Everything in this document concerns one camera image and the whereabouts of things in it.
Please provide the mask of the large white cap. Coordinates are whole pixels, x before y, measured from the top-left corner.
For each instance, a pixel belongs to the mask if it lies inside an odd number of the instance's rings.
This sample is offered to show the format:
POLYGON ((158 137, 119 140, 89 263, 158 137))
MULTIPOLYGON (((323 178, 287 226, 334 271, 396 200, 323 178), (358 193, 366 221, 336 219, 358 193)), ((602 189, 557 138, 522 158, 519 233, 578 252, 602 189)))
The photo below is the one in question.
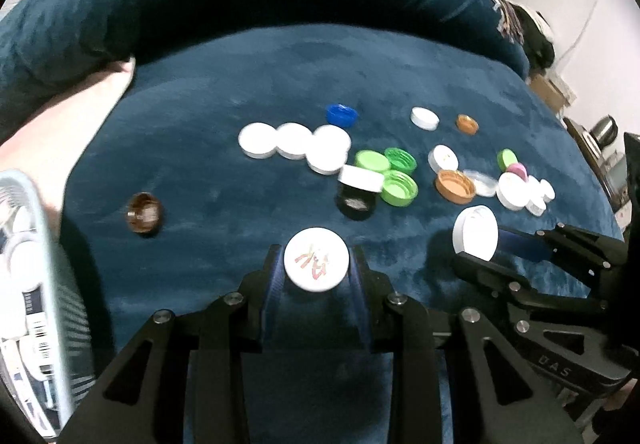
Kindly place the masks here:
POLYGON ((465 208, 454 222, 452 246, 455 253, 465 252, 488 262, 497 250, 498 240, 497 219, 484 205, 465 208))
POLYGON ((511 172, 504 172, 499 177, 496 195, 500 203, 510 211, 524 209, 529 201, 526 182, 511 172))

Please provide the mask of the clear silver rimmed lid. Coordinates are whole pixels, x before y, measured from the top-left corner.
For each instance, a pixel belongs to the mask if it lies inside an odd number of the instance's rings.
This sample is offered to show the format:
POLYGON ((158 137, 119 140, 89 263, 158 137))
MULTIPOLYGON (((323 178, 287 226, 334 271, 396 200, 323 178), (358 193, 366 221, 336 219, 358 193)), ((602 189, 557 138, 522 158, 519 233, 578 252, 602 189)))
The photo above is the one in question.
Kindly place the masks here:
POLYGON ((474 184, 477 196, 494 197, 498 189, 498 181, 489 175, 472 170, 464 170, 463 174, 474 184))

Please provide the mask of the white cap printed top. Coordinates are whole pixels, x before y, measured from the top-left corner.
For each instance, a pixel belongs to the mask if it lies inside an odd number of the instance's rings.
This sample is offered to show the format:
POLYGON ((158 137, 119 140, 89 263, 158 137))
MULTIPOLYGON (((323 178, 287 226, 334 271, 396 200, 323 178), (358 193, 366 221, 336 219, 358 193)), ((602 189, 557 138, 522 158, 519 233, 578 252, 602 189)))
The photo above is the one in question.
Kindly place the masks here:
POLYGON ((283 253, 288 278, 299 289, 313 293, 337 287, 347 275, 349 262, 344 240, 323 227, 300 231, 290 239, 283 253))

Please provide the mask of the pink small cap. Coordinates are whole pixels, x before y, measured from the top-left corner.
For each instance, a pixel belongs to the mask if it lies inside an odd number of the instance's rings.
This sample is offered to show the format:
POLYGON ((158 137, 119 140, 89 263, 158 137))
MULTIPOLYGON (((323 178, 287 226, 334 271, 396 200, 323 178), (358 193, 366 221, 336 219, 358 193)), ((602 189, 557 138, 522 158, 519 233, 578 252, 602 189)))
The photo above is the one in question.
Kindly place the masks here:
POLYGON ((524 182, 526 182, 528 179, 528 173, 527 173, 526 167, 524 167, 524 165, 521 164, 520 162, 515 162, 510 164, 506 168, 506 171, 514 175, 518 175, 518 177, 521 177, 524 182))

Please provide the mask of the large orange cap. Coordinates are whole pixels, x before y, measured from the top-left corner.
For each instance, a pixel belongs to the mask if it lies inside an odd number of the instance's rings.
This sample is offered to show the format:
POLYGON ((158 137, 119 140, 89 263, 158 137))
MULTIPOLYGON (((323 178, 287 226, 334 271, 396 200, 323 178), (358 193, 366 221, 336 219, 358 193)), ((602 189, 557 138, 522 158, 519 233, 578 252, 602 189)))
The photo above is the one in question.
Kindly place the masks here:
POLYGON ((459 171, 439 171, 435 178, 435 188, 443 198, 460 205, 470 203, 476 195, 474 183, 459 171))

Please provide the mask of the light green small cap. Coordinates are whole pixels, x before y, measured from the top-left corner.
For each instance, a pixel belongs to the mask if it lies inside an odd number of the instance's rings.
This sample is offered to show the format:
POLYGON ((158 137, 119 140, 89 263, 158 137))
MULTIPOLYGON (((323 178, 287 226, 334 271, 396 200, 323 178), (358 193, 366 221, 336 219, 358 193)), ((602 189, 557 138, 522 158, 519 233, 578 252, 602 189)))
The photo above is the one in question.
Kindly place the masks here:
POLYGON ((502 149, 497 155, 498 167, 505 172, 512 164, 518 163, 518 157, 511 149, 502 149))

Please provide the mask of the white cap centre right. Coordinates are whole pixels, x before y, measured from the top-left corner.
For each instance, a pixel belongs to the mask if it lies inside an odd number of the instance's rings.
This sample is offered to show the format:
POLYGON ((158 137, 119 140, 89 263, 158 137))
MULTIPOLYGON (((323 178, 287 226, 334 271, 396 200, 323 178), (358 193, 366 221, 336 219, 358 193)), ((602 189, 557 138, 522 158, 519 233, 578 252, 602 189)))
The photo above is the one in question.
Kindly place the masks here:
POLYGON ((440 171, 456 171, 459 160, 454 150, 446 145, 436 145, 427 156, 428 164, 435 173, 440 171))

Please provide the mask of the green cap open near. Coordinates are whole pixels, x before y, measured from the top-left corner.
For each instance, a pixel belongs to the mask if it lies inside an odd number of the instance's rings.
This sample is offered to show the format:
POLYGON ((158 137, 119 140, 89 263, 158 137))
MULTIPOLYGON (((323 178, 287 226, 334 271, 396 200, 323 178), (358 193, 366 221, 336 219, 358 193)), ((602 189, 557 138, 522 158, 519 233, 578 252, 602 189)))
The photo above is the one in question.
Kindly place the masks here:
POLYGON ((419 187, 411 176, 395 170, 386 171, 383 176, 383 201, 397 208, 405 208, 413 203, 419 193, 419 187))

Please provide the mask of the blue mesh basket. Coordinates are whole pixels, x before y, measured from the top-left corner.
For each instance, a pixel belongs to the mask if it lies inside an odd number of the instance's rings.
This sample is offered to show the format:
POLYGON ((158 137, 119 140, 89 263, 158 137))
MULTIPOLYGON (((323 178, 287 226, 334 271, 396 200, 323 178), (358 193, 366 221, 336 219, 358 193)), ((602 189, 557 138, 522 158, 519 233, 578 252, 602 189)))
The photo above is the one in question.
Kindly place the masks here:
POLYGON ((1 173, 1 384, 54 442, 96 382, 91 331, 70 262, 35 184, 1 173))

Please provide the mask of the small orange cap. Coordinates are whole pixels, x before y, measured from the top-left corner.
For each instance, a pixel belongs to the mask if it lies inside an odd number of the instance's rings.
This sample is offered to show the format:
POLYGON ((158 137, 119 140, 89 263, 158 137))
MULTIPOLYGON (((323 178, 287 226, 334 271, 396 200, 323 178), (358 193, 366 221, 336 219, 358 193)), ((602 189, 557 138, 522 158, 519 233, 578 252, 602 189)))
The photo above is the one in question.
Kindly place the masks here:
POLYGON ((466 135, 475 135, 480 129, 477 121, 469 115, 458 115, 456 124, 458 130, 466 135))

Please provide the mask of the brown bottle cap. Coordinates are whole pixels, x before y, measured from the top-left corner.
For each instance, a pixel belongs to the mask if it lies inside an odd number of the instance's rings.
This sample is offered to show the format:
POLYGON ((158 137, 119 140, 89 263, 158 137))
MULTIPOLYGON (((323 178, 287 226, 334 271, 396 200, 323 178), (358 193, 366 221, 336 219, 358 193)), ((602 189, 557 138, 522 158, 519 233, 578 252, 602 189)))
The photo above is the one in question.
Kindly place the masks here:
POLYGON ((162 227, 163 206, 151 193, 136 193, 127 204, 125 217, 133 233, 152 236, 162 227))

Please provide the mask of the green cap solid top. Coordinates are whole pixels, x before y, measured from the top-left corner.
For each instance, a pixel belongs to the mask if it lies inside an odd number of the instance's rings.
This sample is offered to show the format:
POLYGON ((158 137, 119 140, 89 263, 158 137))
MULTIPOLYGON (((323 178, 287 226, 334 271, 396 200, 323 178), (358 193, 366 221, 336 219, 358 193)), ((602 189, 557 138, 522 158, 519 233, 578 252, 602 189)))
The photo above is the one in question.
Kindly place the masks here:
POLYGON ((390 160, 381 152, 374 150, 359 150, 354 159, 356 167, 376 173, 385 173, 390 170, 390 160))

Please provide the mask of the blue plush bed cover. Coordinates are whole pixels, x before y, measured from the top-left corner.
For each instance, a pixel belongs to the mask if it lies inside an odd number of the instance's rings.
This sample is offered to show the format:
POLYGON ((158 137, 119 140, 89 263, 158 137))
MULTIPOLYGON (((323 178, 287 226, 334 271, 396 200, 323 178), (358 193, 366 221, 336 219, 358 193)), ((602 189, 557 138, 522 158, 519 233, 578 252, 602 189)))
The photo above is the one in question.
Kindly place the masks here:
MULTIPOLYGON (((354 26, 282 26, 227 35, 140 63, 122 99, 66 184, 61 242, 89 315, 99 377, 159 309, 203 311, 239 288, 280 245, 262 352, 243 357, 247 443, 390 443, 393 357, 360 337, 349 270, 334 289, 294 285, 283 266, 290 239, 310 227, 334 231, 349 256, 428 308, 474 308, 514 346, 506 302, 454 274, 452 229, 465 209, 484 205, 500 226, 533 234, 558 224, 620 240, 610 205, 574 139, 504 63, 424 38, 354 26), (419 193, 405 208, 378 195, 373 214, 354 221, 337 208, 337 177, 306 158, 244 155, 242 128, 288 122, 311 130, 326 107, 359 113, 346 164, 359 150, 404 149, 418 162, 419 193), (439 116, 433 132, 410 120, 413 107, 439 116), (458 115, 480 129, 458 130, 458 115), (555 199, 542 216, 510 211, 497 195, 455 204, 435 188, 427 156, 457 155, 457 171, 499 179, 497 155, 511 149, 528 176, 547 179, 555 199), (163 206, 152 236, 133 233, 126 208, 136 193, 163 206)), ((588 288, 549 262, 497 250, 488 262, 524 276, 543 294, 588 297, 588 288)))

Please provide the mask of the white cap far left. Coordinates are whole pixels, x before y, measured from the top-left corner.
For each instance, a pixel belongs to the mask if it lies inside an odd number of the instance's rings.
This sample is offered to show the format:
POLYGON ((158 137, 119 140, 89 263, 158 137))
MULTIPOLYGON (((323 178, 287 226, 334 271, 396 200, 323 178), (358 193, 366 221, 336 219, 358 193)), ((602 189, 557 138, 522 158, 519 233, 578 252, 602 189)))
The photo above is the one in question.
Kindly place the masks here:
POLYGON ((277 130, 266 123, 250 123, 240 130, 238 143, 245 156, 268 159, 277 151, 277 130))

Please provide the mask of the pink bed sheet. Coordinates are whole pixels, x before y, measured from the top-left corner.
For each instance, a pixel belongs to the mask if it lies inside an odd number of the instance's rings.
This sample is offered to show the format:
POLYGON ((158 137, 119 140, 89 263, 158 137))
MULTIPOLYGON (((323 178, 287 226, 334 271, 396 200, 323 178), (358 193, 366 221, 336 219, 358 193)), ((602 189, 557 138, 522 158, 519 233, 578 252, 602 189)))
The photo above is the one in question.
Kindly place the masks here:
POLYGON ((2 169, 29 177, 55 235, 61 229, 70 173, 124 96, 134 70, 134 58, 108 64, 55 96, 1 145, 2 169))

